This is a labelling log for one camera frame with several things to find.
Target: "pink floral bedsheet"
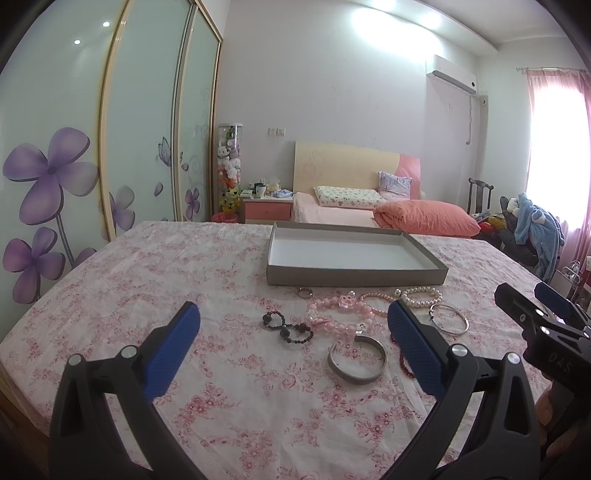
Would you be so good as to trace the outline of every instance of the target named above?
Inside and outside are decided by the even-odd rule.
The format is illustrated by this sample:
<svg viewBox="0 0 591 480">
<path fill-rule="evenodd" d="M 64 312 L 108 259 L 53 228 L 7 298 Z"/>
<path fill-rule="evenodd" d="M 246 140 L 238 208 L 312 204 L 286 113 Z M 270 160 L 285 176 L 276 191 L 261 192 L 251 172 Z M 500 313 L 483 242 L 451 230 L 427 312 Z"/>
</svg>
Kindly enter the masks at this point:
<svg viewBox="0 0 591 480">
<path fill-rule="evenodd" d="M 2 366 L 40 414 L 38 427 L 48 432 L 71 354 L 113 356 L 141 343 L 191 300 L 201 311 L 201 331 L 168 393 L 155 403 L 208 478 L 378 479 L 434 400 L 401 372 L 383 319 L 375 336 L 390 361 L 383 377 L 362 386 L 341 381 L 328 368 L 328 334 L 318 333 L 305 346 L 287 345 L 262 327 L 269 309 L 292 323 L 306 311 L 295 288 L 266 284 L 270 232 L 265 225 L 142 223 L 53 287 L 0 345 Z M 507 281 L 533 298 L 537 279 L 485 242 L 417 238 L 449 267 L 444 300 L 470 320 L 458 341 L 493 358 L 523 352 L 519 328 L 494 305 L 493 292 Z M 335 292 L 314 289 L 316 297 Z M 342 352 L 359 355 L 355 344 L 342 345 Z M 529 365 L 527 371 L 537 398 L 547 382 Z M 109 404 L 132 458 L 145 464 L 114 397 Z M 477 407 L 475 399 L 447 460 L 461 449 L 457 442 Z"/>
</svg>

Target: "floral pillow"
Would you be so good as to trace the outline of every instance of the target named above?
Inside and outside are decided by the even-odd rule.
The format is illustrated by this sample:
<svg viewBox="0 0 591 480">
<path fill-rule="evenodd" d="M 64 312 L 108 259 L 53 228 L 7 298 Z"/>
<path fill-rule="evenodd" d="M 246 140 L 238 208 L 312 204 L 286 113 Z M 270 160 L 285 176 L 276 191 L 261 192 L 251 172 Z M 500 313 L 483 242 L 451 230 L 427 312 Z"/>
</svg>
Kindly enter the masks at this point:
<svg viewBox="0 0 591 480">
<path fill-rule="evenodd" d="M 373 210 L 385 203 L 378 192 L 371 189 L 346 189 L 342 187 L 314 187 L 318 203 L 322 207 L 356 208 Z"/>
<path fill-rule="evenodd" d="M 389 202 L 410 200 L 411 177 L 398 177 L 384 171 L 379 172 L 379 194 Z"/>
</svg>

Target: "air conditioner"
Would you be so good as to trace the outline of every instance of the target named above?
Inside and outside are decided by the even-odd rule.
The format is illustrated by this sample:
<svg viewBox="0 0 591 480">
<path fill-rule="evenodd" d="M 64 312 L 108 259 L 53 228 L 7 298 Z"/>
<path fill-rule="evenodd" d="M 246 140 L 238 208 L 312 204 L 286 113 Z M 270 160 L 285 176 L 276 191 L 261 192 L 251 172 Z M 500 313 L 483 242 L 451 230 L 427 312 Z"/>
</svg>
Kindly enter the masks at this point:
<svg viewBox="0 0 591 480">
<path fill-rule="evenodd" d="M 478 91 L 476 75 L 439 55 L 427 59 L 427 75 L 441 78 L 474 95 Z"/>
</svg>

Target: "cable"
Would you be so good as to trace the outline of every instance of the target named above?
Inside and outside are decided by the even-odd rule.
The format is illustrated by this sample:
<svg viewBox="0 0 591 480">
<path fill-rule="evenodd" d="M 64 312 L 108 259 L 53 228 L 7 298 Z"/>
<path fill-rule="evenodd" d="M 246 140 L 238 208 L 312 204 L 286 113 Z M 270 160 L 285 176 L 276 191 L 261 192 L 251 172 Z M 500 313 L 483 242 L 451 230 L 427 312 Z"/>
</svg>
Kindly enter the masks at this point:
<svg viewBox="0 0 591 480">
<path fill-rule="evenodd" d="M 470 145 L 472 143 L 472 95 L 468 96 L 468 103 L 470 104 L 470 127 L 468 132 L 468 141 L 466 145 Z"/>
</svg>

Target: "curtain rod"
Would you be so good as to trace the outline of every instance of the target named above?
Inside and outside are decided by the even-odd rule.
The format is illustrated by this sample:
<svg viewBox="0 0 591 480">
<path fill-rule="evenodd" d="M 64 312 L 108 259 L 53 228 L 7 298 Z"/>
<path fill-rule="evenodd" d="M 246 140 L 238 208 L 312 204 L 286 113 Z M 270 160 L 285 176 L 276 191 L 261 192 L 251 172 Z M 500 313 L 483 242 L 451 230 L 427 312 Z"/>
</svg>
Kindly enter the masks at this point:
<svg viewBox="0 0 591 480">
<path fill-rule="evenodd" d="M 550 71 L 557 71 L 557 70 L 564 70 L 565 72 L 585 72 L 588 73 L 585 69 L 567 69 L 562 67 L 537 67 L 537 68 L 529 68 L 529 67 L 518 67 L 516 68 L 518 72 L 527 72 L 528 70 L 550 70 Z"/>
</svg>

